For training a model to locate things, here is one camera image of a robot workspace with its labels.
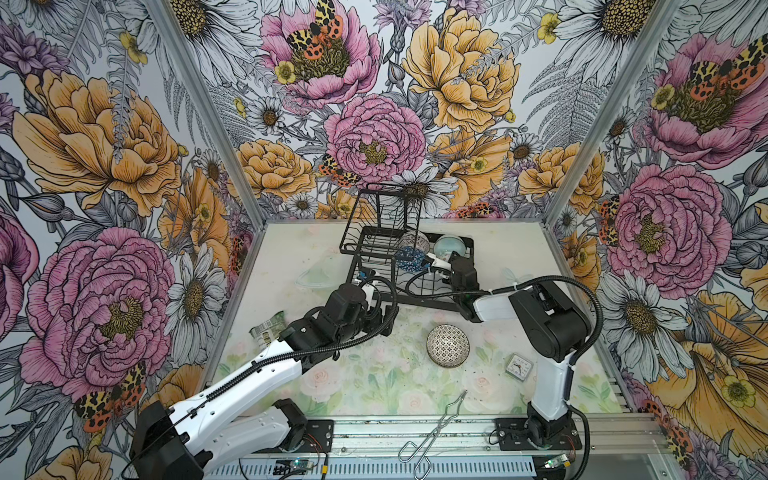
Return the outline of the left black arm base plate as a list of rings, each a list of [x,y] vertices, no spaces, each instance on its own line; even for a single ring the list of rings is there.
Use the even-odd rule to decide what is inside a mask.
[[[332,448],[335,422],[326,419],[310,419],[298,426],[291,426],[279,449],[288,453],[327,453]]]

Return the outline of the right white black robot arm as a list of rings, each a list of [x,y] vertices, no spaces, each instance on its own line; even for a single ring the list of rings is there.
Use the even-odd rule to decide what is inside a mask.
[[[547,451],[563,447],[582,458],[573,473],[585,473],[592,452],[589,420],[570,402],[578,360],[596,343],[604,323],[602,306],[586,285],[562,275],[544,275],[511,286],[483,290],[471,260],[454,253],[433,259],[399,291],[418,300],[449,298],[467,320],[515,320],[538,355],[534,395],[526,416],[494,420],[491,438],[499,448]]]

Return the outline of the mint green bowl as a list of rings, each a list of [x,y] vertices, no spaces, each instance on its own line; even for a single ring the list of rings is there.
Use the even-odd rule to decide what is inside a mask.
[[[442,235],[434,243],[433,253],[434,255],[444,261],[449,261],[453,254],[458,256],[465,256],[467,252],[467,246],[464,241],[454,235]]]

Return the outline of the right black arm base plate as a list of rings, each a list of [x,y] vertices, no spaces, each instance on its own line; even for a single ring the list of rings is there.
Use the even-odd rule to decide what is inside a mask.
[[[578,451],[582,440],[571,417],[546,421],[538,417],[500,417],[494,434],[502,451]]]

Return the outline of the brown dotted pattern bowl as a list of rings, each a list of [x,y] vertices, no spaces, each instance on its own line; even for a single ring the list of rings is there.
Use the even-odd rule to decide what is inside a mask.
[[[443,368],[461,366],[468,359],[470,349],[468,336],[454,325],[438,325],[427,336],[427,355],[436,365]]]

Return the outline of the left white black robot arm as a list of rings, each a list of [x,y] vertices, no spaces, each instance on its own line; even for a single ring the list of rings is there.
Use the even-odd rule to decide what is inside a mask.
[[[253,452],[296,449],[307,419],[293,401],[279,400],[254,416],[246,411],[341,351],[388,335],[398,311],[396,286],[386,278],[340,285],[325,305],[290,323],[223,380],[170,407],[148,405],[137,421],[129,467],[139,479],[202,479]]]

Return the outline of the white lattice pattern bowl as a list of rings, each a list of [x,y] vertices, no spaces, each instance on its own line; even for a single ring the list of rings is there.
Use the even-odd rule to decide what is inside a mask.
[[[411,248],[428,253],[431,250],[431,244],[428,237],[423,232],[411,230],[405,232],[397,242],[397,250],[404,248]]]

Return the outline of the blue triangle pattern bowl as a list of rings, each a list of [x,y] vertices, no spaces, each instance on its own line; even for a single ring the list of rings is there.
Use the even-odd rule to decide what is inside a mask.
[[[419,273],[424,269],[423,262],[426,258],[424,252],[404,248],[397,250],[395,253],[395,261],[399,270],[406,273]]]

